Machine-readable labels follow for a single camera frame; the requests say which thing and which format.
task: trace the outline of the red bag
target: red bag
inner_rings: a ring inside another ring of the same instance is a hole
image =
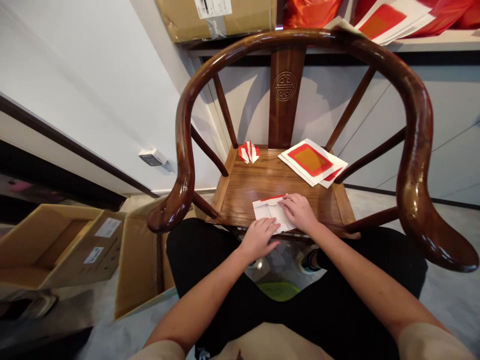
[[[480,0],[474,0],[473,5],[455,23],[457,29],[480,29]]]
[[[358,0],[353,14],[352,24],[355,26],[370,10],[376,0]],[[418,0],[425,6],[432,8],[430,14],[436,19],[425,25],[420,30],[409,35],[408,38],[428,37],[440,35],[452,26],[467,9],[472,6],[474,0]]]
[[[440,35],[450,28],[472,6],[474,0],[418,0],[432,8],[430,14],[435,17],[431,23],[407,36],[420,38]]]
[[[342,0],[287,0],[283,10],[283,28],[321,29],[332,21]]]

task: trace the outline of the black pants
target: black pants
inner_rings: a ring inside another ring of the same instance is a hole
[[[427,263],[410,239],[385,227],[363,231],[361,235],[361,240],[343,241],[418,298]],[[185,295],[238,245],[231,233],[202,220],[190,218],[182,221],[169,234],[166,249],[178,295]],[[195,356],[198,358],[200,351],[205,350],[213,357],[227,342],[268,322],[284,324],[322,347],[335,360],[398,359],[392,336],[362,303],[333,263],[321,251],[317,261],[328,270],[326,274],[284,302],[270,299],[242,274],[198,340]]]

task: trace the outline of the tape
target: tape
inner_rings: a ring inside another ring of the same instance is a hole
[[[208,30],[212,39],[226,38],[227,30],[225,29],[225,21],[223,16],[209,17],[206,19]]]

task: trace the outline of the wall outlet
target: wall outlet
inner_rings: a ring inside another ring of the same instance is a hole
[[[142,150],[138,156],[150,166],[162,166],[168,161],[165,155],[157,149]]]

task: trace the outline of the wooden armchair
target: wooden armchair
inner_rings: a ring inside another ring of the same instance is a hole
[[[277,157],[291,146],[307,46],[340,50],[370,66],[324,147],[327,151],[332,150],[376,71],[395,86],[406,112],[406,126],[347,167],[329,189],[321,185],[311,187]],[[268,145],[259,145],[260,158],[254,164],[245,164],[238,158],[237,137],[218,72],[249,53],[265,49],[272,52]],[[232,144],[225,165],[191,126],[194,101],[212,79]],[[402,60],[385,48],[340,31],[285,30],[249,36],[208,60],[185,87],[176,112],[178,176],[166,200],[151,211],[148,226],[156,233],[170,231],[182,221],[193,202],[209,216],[210,223],[231,229],[247,228],[255,220],[253,201],[299,193],[308,198],[318,220],[339,237],[360,239],[362,230],[400,219],[405,233],[416,242],[426,259],[446,269],[472,272],[479,266],[475,249],[440,217],[430,200],[427,176],[432,137],[432,106],[424,84]],[[194,191],[191,138],[221,172],[212,205]],[[342,182],[403,140],[396,184],[397,206],[355,221]],[[304,239],[291,235],[284,232],[277,237]]]

